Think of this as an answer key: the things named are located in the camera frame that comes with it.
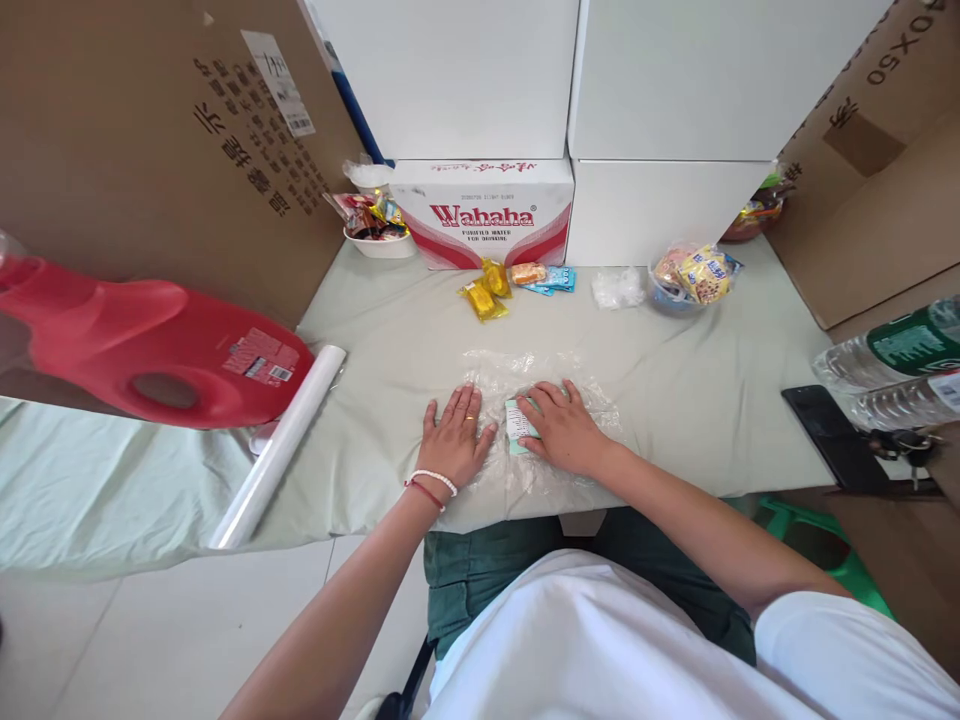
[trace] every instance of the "white box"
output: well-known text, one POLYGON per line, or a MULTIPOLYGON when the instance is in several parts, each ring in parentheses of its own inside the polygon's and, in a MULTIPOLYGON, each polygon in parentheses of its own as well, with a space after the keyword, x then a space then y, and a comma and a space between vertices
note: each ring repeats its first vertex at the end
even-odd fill
POLYGON ((716 242, 769 162, 575 160, 567 264, 647 265, 668 245, 716 242))
POLYGON ((390 189, 431 270, 479 268, 484 257, 563 264, 573 201, 567 159, 401 161, 390 189))
POLYGON ((384 157, 563 157, 578 0, 308 2, 384 157))
POLYGON ((583 0, 570 155, 774 158, 889 5, 583 0))

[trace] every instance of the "white bowl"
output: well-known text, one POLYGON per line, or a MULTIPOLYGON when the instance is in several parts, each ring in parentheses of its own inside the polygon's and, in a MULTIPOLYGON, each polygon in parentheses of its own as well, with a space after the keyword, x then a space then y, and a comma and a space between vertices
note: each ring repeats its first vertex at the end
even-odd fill
POLYGON ((367 257, 392 258, 394 260, 405 257, 413 257, 417 254, 417 244, 410 237, 410 231, 403 237, 394 240, 357 240, 347 235, 347 229, 343 229, 343 236, 357 246, 357 250, 367 257))

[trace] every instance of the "tiled floor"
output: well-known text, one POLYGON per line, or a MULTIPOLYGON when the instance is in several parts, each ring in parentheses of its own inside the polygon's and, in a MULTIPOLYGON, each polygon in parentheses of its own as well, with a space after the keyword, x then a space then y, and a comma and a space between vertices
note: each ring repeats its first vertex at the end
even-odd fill
MULTIPOLYGON (((0 575, 0 718, 216 718, 361 540, 204 558, 95 585, 0 575)), ((426 607, 418 553, 345 719, 402 689, 426 633, 426 607)))

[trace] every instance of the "fingers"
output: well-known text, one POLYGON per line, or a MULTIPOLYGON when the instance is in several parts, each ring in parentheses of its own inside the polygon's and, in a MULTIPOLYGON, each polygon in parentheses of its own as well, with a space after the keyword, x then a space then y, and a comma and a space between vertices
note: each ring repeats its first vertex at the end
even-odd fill
POLYGON ((522 395, 518 395, 517 407, 520 408, 520 412, 524 414, 527 420, 530 421, 530 424, 533 425, 538 431, 541 427, 543 427, 543 415, 537 412, 537 409, 533 407, 533 403, 527 400, 527 398, 523 397, 522 395))
POLYGON ((567 402, 569 402, 563 396, 563 391, 553 383, 540 382, 540 383, 537 383, 536 386, 538 389, 543 390, 547 395, 549 395, 550 399, 553 400, 554 404, 557 405, 558 407, 562 407, 563 405, 566 405, 567 402))
POLYGON ((570 395, 570 402, 583 407, 583 398, 580 396, 580 391, 577 390, 577 386, 573 384, 573 381, 564 378, 563 386, 567 389, 567 394, 570 395))
POLYGON ((450 400, 447 401, 447 406, 443 409, 443 415, 440 416, 440 425, 447 425, 453 420, 453 410, 457 406, 457 401, 460 399, 460 393, 463 391, 463 386, 458 387, 450 394, 450 400))
POLYGON ((467 414, 463 418, 465 421, 464 424, 471 433, 476 433, 477 431, 477 418, 480 417, 480 403, 482 400, 483 394, 480 392, 480 388, 474 388, 470 402, 467 404, 467 414))
POLYGON ((423 415, 423 436, 426 437, 437 428, 437 401, 427 403, 427 412, 423 415))
POLYGON ((537 404, 540 408, 540 414, 546 415, 550 412, 551 407, 556 407, 557 404, 553 402, 553 398, 547 395, 543 390, 534 386, 530 388, 530 398, 537 404))
POLYGON ((463 390, 460 393, 460 398, 457 400, 457 404, 453 408, 452 422, 454 427, 460 427, 463 424, 463 419, 467 416, 467 407, 470 405, 470 401, 473 400, 473 396, 475 394, 479 393, 480 391, 473 387, 472 383, 467 383, 463 386, 463 390))
POLYGON ((527 450, 534 453, 535 455, 539 455, 544 460, 547 459, 547 449, 543 447, 542 440, 537 440, 537 438, 526 437, 526 438, 520 438, 519 440, 517 440, 517 444, 522 448, 526 448, 527 450))
POLYGON ((497 435, 497 424, 491 423, 487 425, 483 432, 480 433, 480 439, 477 441, 477 449, 473 451, 474 460, 476 460, 481 465, 487 457, 487 453, 490 452, 490 446, 493 445, 493 439, 497 435))

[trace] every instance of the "green bottle label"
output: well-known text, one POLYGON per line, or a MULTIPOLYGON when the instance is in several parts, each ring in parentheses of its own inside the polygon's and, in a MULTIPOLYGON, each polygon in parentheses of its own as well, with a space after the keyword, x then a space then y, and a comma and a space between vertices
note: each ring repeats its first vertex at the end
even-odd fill
POLYGON ((921 308, 867 333, 873 354, 897 372, 920 377, 960 368, 960 343, 933 324, 927 308, 921 308))

